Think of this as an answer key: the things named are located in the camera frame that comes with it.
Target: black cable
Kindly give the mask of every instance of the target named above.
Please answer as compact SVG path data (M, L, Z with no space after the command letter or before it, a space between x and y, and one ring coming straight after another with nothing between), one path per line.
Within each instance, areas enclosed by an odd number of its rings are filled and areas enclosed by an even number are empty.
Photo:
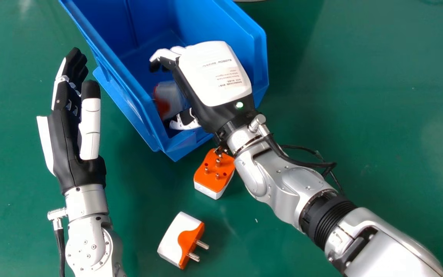
M278 155L278 157L280 157L281 159L284 159L285 161L287 161L289 163L299 165L301 167L308 167L308 168L325 168L325 170L321 174L322 177L325 178L328 174L330 174L334 183L338 186L340 193L343 195L345 194L345 192L343 191L343 188L341 187L341 184L339 183L338 179L336 178L336 176L332 172L333 168L336 167L336 165L337 165L336 162L326 162L318 151L314 151L312 149L308 149L305 147L298 147L295 145L281 145L281 146L279 146L275 142L275 140L273 139L272 133L270 133L269 135L266 135L264 137L264 140L269 144L269 147ZM289 156L287 156L282 151L282 149L300 149L300 150L307 151L307 152L313 154L314 156L316 156L321 161L321 163L307 163L307 162L301 162L301 161L291 159Z
M56 236L56 241L58 243L58 252L59 252L59 277L65 277L65 232L63 228L54 231L54 235Z

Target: blue bin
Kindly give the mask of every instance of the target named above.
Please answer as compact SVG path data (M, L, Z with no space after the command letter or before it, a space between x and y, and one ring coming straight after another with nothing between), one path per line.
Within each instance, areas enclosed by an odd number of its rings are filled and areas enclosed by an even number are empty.
M178 161L211 138L201 129L170 130L151 98L169 72L150 73L159 48L224 40L253 86L256 106L269 85L266 35L232 0L60 0L92 49L93 72L153 151Z

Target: orange and white plug adapter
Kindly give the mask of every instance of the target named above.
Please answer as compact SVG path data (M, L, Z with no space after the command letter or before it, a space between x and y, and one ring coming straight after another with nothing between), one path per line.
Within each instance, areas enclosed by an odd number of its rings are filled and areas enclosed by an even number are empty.
M225 153L216 154L216 149L208 151L194 174L194 188L215 200L220 198L235 172L233 161Z
M199 247L208 250L209 246L199 239L204 233L204 223L194 217L179 212L163 235L158 246L158 254L180 269L184 269L189 259L199 262L199 256L192 253Z

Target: green table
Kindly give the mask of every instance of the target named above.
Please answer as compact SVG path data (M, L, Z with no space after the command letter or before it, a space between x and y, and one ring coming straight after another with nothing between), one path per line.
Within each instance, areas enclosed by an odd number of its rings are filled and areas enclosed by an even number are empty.
M357 205L443 263L443 0L241 6L267 33L271 85L260 111L278 142L337 161L336 175ZM0 277L58 275L46 212L64 201L45 166L35 116L48 114L56 70L72 46L92 56L56 0L0 1ZM100 153L130 277L339 276L239 177L217 201L193 189L213 144L174 163L151 152L103 95ZM206 223L203 241L211 245L183 272L156 253L180 210Z

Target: silver robotic arm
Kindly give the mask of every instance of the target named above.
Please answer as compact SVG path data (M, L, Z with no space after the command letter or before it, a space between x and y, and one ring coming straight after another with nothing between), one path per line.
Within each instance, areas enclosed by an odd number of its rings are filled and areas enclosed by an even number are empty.
M47 168L55 175L66 207L52 210L60 253L76 277L126 277L122 242L112 227L105 198L105 162L100 145L100 87L85 81L87 59L74 48L63 59L54 82L51 114L37 116ZM68 217L65 244L62 218Z
M192 106L170 126L199 125L213 133L220 149L234 154L247 191L309 236L343 276L443 277L443 267L425 247L340 195L315 164L283 152L255 110L250 81L225 42L160 49L150 58L150 70L160 66L172 70Z

